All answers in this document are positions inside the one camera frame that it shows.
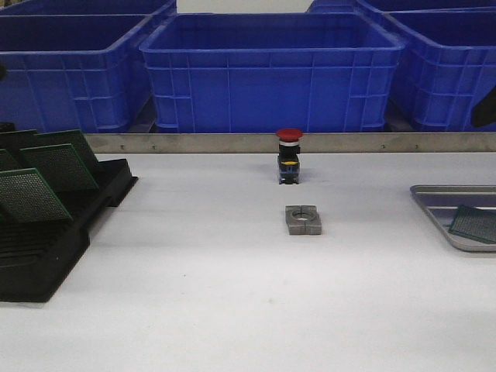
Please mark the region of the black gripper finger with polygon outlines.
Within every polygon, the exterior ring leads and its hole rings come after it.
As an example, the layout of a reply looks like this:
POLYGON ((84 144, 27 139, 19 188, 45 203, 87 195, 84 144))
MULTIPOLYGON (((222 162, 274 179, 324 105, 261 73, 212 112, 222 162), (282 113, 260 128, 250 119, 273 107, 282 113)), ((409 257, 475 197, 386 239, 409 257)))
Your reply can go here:
POLYGON ((490 91, 471 111, 471 125, 484 127, 495 123, 495 92, 490 91))

